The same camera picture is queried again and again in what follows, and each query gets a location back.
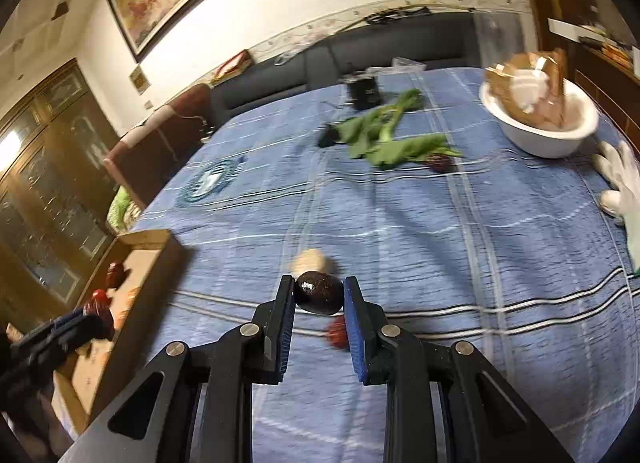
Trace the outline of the dark round plum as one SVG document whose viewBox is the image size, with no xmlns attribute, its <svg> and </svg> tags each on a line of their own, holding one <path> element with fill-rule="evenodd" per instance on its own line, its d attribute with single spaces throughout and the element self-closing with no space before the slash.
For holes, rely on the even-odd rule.
<svg viewBox="0 0 640 463">
<path fill-rule="evenodd" d="M 343 283 L 328 273 L 306 271 L 295 281 L 294 299 L 299 308 L 309 313 L 332 316 L 343 307 Z"/>
</svg>

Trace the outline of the red cherry tomato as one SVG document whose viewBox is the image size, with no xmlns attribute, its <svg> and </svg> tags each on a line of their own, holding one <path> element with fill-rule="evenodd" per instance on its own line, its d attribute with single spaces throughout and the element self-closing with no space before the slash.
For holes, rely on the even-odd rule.
<svg viewBox="0 0 640 463">
<path fill-rule="evenodd" d="M 84 305 L 86 316 L 103 316 L 111 311 L 111 298 L 104 290 L 95 290 L 89 301 Z"/>
</svg>

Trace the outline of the small orange at left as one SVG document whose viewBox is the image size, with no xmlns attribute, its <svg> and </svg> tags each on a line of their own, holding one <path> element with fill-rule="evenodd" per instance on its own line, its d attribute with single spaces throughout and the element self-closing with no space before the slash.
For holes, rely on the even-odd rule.
<svg viewBox="0 0 640 463">
<path fill-rule="evenodd" d="M 134 304 L 134 301 L 137 298 L 137 294 L 128 294 L 126 298 L 124 298 L 122 300 L 122 304 L 120 304 L 118 312 L 116 313 L 115 316 L 115 329 L 116 330 L 120 330 L 122 328 L 122 326 L 124 325 L 128 313 L 130 312 L 131 306 L 132 304 Z"/>
</svg>

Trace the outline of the small round red date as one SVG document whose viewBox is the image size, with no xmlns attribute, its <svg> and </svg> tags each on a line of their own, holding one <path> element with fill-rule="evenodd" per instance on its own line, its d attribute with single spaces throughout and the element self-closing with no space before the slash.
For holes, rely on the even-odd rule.
<svg viewBox="0 0 640 463">
<path fill-rule="evenodd" d="M 343 316 L 335 317 L 326 330 L 329 344 L 340 350 L 349 350 L 346 323 Z"/>
</svg>

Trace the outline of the red date at far left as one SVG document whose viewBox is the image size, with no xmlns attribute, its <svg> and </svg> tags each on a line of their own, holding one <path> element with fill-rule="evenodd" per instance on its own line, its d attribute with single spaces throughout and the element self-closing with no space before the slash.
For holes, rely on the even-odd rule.
<svg viewBox="0 0 640 463">
<path fill-rule="evenodd" d="M 114 261 L 107 268 L 105 276 L 105 287 L 107 289 L 118 289 L 124 283 L 127 272 L 122 261 Z"/>
</svg>

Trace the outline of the cardboard box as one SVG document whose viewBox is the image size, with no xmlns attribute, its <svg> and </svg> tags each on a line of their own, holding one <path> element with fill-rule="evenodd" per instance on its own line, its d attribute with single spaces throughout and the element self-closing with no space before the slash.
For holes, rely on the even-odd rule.
<svg viewBox="0 0 640 463">
<path fill-rule="evenodd" d="M 111 342 L 80 347 L 53 374 L 52 405 L 72 437 L 84 432 L 134 375 L 160 305 L 186 266 L 186 249 L 167 229 L 119 235 L 101 258 L 81 301 L 96 290 L 111 298 Z"/>
</svg>

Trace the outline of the beige cube near dates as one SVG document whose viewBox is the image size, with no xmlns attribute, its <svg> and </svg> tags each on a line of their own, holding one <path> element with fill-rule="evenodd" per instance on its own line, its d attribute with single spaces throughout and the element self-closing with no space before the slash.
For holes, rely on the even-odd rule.
<svg viewBox="0 0 640 463">
<path fill-rule="evenodd" d="M 290 263 L 290 272 L 294 278 L 308 271 L 330 273 L 332 263 L 321 249 L 304 249 Z"/>
</svg>

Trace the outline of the blue plaid tablecloth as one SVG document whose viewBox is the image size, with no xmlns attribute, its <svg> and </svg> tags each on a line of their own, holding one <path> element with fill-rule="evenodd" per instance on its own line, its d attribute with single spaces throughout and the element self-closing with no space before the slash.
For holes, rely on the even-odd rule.
<svg viewBox="0 0 640 463">
<path fill-rule="evenodd" d="M 591 157 L 617 142 L 608 120 L 566 159 L 511 144 L 480 102 L 484 74 L 386 76 L 423 106 L 399 138 L 444 134 L 459 152 L 437 174 L 380 171 L 322 127 L 350 116 L 341 85 L 232 118 L 160 191 L 138 230 L 168 229 L 188 261 L 144 344 L 198 346 L 250 319 L 305 249 L 359 281 L 390 320 L 440 345 L 476 345 L 578 462 L 598 461 L 639 397 L 639 281 L 623 227 L 597 205 Z"/>
</svg>

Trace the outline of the green leafy vegetable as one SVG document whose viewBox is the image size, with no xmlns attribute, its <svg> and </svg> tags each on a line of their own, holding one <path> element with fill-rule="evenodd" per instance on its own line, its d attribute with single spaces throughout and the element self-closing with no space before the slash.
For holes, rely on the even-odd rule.
<svg viewBox="0 0 640 463">
<path fill-rule="evenodd" d="M 444 134 L 422 134 L 408 138 L 396 138 L 396 127 L 411 111 L 423 108 L 424 97 L 413 88 L 402 92 L 395 102 L 384 105 L 349 119 L 332 123 L 340 132 L 341 142 L 348 147 L 349 157 L 366 160 L 379 170 L 396 168 L 405 163 L 425 163 L 432 154 L 448 154 L 460 158 Z"/>
</svg>

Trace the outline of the black binder clip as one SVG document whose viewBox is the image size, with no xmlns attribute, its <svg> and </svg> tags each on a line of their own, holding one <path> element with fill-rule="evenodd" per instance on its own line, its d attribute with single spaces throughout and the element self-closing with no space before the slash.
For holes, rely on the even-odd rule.
<svg viewBox="0 0 640 463">
<path fill-rule="evenodd" d="M 319 148 L 333 147 L 341 142 L 340 132 L 332 125 L 322 128 L 317 145 Z"/>
</svg>

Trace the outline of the white work glove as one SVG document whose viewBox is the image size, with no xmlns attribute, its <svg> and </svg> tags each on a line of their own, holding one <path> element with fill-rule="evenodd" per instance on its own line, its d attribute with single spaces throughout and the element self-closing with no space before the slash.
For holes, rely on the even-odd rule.
<svg viewBox="0 0 640 463">
<path fill-rule="evenodd" d="M 592 163 L 611 188 L 599 194 L 597 203 L 603 212 L 624 226 L 631 268 L 634 275 L 639 275 L 639 165 L 627 142 L 620 142 L 617 147 L 599 142 L 598 148 Z"/>
</svg>

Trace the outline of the white bowl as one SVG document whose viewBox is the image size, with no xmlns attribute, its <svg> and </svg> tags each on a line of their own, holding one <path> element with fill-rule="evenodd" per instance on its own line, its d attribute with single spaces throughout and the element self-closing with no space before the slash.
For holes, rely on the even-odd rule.
<svg viewBox="0 0 640 463">
<path fill-rule="evenodd" d="M 514 120 L 501 102 L 489 93 L 489 84 L 480 84 L 480 102 L 498 122 L 506 138 L 523 151 L 543 159 L 561 159 L 574 153 L 597 131 L 599 113 L 591 98 L 575 83 L 564 81 L 566 110 L 577 126 L 569 131 L 544 131 Z"/>
</svg>

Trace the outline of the brown crumpled paper bag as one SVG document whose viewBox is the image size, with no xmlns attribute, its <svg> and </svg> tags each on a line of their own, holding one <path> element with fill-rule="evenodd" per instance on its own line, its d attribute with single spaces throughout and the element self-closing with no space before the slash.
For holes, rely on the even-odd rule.
<svg viewBox="0 0 640 463">
<path fill-rule="evenodd" d="M 489 93 L 510 118 L 543 131 L 564 131 L 566 53 L 515 54 L 504 64 L 486 69 Z"/>
</svg>

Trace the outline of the book on sofa back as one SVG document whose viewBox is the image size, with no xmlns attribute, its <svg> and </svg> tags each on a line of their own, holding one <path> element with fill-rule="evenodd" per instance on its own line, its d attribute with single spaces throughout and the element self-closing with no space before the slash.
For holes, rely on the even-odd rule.
<svg viewBox="0 0 640 463">
<path fill-rule="evenodd" d="M 217 68 L 212 78 L 208 81 L 210 86 L 215 86 L 227 82 L 235 76 L 241 75 L 246 69 L 254 64 L 254 59 L 248 50 L 242 50 L 235 56 L 228 59 Z"/>
</svg>

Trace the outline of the wooden sideboard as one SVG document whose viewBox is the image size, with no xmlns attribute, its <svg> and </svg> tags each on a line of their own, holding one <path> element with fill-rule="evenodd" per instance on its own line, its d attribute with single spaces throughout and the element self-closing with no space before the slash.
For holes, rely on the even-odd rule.
<svg viewBox="0 0 640 463">
<path fill-rule="evenodd" d="M 567 75 L 639 147 L 639 21 L 614 0 L 529 0 L 538 47 L 561 47 Z"/>
</svg>

